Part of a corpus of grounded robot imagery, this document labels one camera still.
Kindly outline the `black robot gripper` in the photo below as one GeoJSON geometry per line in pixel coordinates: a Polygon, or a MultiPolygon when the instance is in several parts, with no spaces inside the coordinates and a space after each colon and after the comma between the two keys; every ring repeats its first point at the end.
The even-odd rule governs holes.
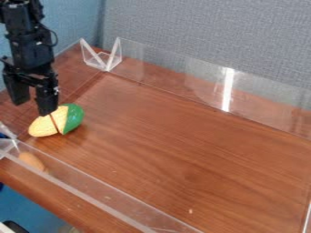
{"type": "Polygon", "coordinates": [[[3,78],[13,103],[30,101],[30,88],[35,88],[39,115],[50,115],[59,106],[59,80],[53,68],[57,33],[42,23],[41,0],[0,0],[0,24],[6,25],[6,38],[11,56],[3,56],[3,78]]]}

